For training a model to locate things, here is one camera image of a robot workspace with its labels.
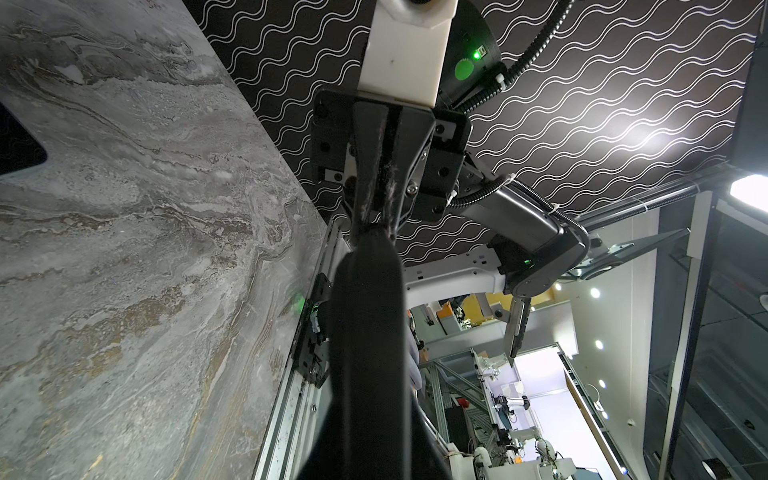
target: white ceiling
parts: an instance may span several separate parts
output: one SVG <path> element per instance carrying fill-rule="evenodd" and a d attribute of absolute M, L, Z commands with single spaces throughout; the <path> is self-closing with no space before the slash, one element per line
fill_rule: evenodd
<path fill-rule="evenodd" d="M 600 230 L 608 245 L 658 233 L 658 210 Z M 600 390 L 607 427 L 638 480 L 649 479 L 643 461 L 643 430 L 654 305 L 656 252 L 646 253 L 587 282 L 563 285 L 571 301 L 579 353 L 572 360 L 583 382 Z M 592 288 L 600 290 L 593 298 Z M 604 349 L 599 350 L 595 341 Z M 598 382 L 603 380 L 606 389 Z M 597 399 L 591 387 L 587 393 Z M 627 421 L 633 419 L 635 426 Z"/>

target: orange object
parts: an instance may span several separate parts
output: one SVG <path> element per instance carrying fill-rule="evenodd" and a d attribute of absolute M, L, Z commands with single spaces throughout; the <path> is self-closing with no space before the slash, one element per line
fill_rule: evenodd
<path fill-rule="evenodd" d="M 442 306 L 442 310 L 437 312 L 438 318 L 447 318 L 449 316 L 453 315 L 453 308 L 451 308 L 450 302 L 445 302 L 445 305 Z"/>

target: bright rectangular light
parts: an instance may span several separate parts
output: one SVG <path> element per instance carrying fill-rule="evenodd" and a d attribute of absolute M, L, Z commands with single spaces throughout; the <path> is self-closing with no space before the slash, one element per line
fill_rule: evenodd
<path fill-rule="evenodd" d="M 736 180 L 730 185 L 730 194 L 747 205 L 768 212 L 768 177 L 750 175 Z"/>

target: gray marble surface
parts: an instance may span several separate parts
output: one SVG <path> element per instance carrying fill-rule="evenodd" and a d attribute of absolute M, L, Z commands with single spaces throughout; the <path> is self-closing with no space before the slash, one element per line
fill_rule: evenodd
<path fill-rule="evenodd" d="M 0 478 L 250 478 L 325 224 L 181 0 L 0 2 Z"/>

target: black wallpaper with white wavy lines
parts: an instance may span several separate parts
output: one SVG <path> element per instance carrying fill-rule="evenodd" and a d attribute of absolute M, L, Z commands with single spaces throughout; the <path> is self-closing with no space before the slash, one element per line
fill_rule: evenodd
<path fill-rule="evenodd" d="M 340 187 L 306 179 L 312 99 L 354 88 L 373 0 L 185 0 L 310 198 L 343 215 Z M 475 0 L 510 65 L 554 0 Z M 550 45 L 507 94 L 472 115 L 470 150 L 580 213 L 725 160 L 760 0 L 578 1 Z M 457 216 L 412 221 L 406 264 L 485 243 Z"/>

